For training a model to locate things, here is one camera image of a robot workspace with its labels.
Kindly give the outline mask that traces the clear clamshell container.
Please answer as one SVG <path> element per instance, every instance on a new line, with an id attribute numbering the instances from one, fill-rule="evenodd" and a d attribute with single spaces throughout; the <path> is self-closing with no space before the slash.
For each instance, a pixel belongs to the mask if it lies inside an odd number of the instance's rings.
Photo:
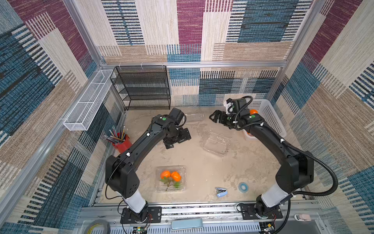
<path id="1" fill-rule="evenodd" d="M 231 145 L 231 137 L 212 130 L 205 131 L 201 136 L 201 147 L 203 150 L 218 157 L 225 157 Z"/>
<path id="2" fill-rule="evenodd" d="M 192 113 L 192 114 L 186 114 L 187 122 L 199 122 L 204 120 L 204 114 L 203 113 Z"/>
<path id="3" fill-rule="evenodd" d="M 179 192 L 187 187 L 185 166 L 157 167 L 155 176 L 156 192 Z"/>

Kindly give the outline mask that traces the orange pair with leaves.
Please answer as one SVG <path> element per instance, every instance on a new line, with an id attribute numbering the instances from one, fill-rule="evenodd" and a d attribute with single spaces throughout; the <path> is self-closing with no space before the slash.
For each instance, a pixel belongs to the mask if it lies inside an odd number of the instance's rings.
<path id="1" fill-rule="evenodd" d="M 251 115 L 258 114 L 258 111 L 255 110 L 255 109 L 250 109 L 250 114 L 251 114 Z"/>

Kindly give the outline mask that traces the clear clamshell container front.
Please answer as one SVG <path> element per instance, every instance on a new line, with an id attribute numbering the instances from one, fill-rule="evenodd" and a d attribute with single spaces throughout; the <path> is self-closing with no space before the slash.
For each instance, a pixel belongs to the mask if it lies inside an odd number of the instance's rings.
<path id="1" fill-rule="evenodd" d="M 156 192 L 179 192 L 187 187 L 185 166 L 157 167 L 155 176 Z"/>

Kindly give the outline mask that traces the white plastic perforated basket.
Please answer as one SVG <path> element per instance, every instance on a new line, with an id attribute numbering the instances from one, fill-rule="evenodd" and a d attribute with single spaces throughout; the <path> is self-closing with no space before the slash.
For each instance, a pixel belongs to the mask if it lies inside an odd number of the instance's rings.
<path id="1" fill-rule="evenodd" d="M 247 106 L 247 109 L 248 111 L 243 111 L 245 114 L 249 114 L 250 110 L 256 110 L 258 114 L 265 119 L 268 125 L 272 127 L 281 137 L 286 137 L 286 130 L 270 101 L 266 99 L 255 98 Z"/>

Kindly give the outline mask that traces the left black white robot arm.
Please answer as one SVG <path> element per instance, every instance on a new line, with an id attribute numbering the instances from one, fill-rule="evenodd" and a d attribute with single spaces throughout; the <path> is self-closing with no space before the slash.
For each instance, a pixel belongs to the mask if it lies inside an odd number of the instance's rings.
<path id="1" fill-rule="evenodd" d="M 144 222 L 150 217 L 149 205 L 141 196 L 138 187 L 140 180 L 136 174 L 147 154 L 162 141 L 166 149 L 191 139 L 182 121 L 186 115 L 173 108 L 168 115 L 157 115 L 152 118 L 144 134 L 132 146 L 119 156 L 110 156 L 105 164 L 105 183 L 117 192 L 128 208 L 123 209 L 121 223 L 128 218 L 134 222 Z"/>

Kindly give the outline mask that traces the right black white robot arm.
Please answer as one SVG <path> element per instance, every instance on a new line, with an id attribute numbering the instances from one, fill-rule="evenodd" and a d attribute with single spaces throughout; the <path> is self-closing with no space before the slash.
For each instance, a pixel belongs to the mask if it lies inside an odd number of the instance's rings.
<path id="1" fill-rule="evenodd" d="M 258 139 L 277 159 L 280 168 L 276 173 L 276 183 L 256 198 L 255 211 L 259 218 L 267 218 L 279 205 L 292 197 L 292 194 L 304 188 L 314 180 L 314 162 L 289 146 L 284 145 L 277 134 L 259 114 L 245 111 L 235 118 L 235 114 L 226 114 L 216 110 L 209 116 L 215 123 L 221 123 L 229 129 L 243 128 Z"/>

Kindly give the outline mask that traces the red pencil cup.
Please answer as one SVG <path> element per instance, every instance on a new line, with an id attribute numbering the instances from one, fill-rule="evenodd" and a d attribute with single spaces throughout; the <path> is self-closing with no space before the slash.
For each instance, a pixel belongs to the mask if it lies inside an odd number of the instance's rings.
<path id="1" fill-rule="evenodd" d="M 127 132 L 123 128 L 117 130 L 115 126 L 113 126 L 110 129 L 110 135 L 104 137 L 120 154 L 124 153 L 132 146 L 130 137 L 127 135 Z"/>

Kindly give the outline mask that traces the blue stapler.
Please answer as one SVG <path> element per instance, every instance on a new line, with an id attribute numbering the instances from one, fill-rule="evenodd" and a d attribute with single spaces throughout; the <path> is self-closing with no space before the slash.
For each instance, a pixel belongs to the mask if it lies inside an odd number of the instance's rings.
<path id="1" fill-rule="evenodd" d="M 216 196 L 218 198 L 222 198 L 228 194 L 228 191 L 225 188 L 216 187 L 215 189 L 216 189 Z"/>

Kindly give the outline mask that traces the blue tape roll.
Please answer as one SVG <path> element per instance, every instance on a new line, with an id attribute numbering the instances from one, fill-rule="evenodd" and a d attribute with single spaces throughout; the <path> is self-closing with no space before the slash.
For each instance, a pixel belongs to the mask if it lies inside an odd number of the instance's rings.
<path id="1" fill-rule="evenodd" d="M 241 193 L 247 193 L 249 188 L 248 188 L 248 185 L 244 182 L 241 182 L 238 186 L 238 189 Z"/>

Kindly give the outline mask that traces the light blue bar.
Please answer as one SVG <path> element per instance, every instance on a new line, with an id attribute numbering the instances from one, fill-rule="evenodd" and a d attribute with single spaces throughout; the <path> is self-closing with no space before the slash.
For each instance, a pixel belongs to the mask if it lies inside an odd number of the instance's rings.
<path id="1" fill-rule="evenodd" d="M 203 220 L 197 219 L 180 219 L 171 222 L 172 230 L 186 230 L 186 229 L 196 229 L 203 227 Z"/>

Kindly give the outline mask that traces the pink white small device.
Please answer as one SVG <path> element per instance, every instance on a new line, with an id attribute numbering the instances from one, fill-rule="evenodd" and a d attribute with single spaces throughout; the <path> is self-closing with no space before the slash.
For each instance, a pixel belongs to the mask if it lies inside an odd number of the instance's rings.
<path id="1" fill-rule="evenodd" d="M 308 215 L 308 214 L 295 214 L 294 215 L 294 219 L 296 221 L 300 221 L 300 222 L 309 222 L 309 221 L 312 221 L 311 216 Z"/>

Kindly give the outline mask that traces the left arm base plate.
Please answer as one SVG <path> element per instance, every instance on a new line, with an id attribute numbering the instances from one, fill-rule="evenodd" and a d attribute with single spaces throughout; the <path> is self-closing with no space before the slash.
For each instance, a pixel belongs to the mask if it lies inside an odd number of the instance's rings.
<path id="1" fill-rule="evenodd" d="M 121 214 L 121 224 L 135 224 L 135 223 L 160 223 L 162 215 L 162 207 L 145 206 L 140 213 L 132 211 L 130 208 L 124 208 Z"/>

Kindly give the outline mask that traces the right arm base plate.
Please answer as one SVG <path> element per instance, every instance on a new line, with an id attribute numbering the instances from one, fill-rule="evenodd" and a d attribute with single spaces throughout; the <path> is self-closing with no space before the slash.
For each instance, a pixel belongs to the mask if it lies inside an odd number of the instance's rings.
<path id="1" fill-rule="evenodd" d="M 239 203 L 236 208 L 242 214 L 244 220 L 283 218 L 279 206 L 268 208 L 261 203 Z"/>

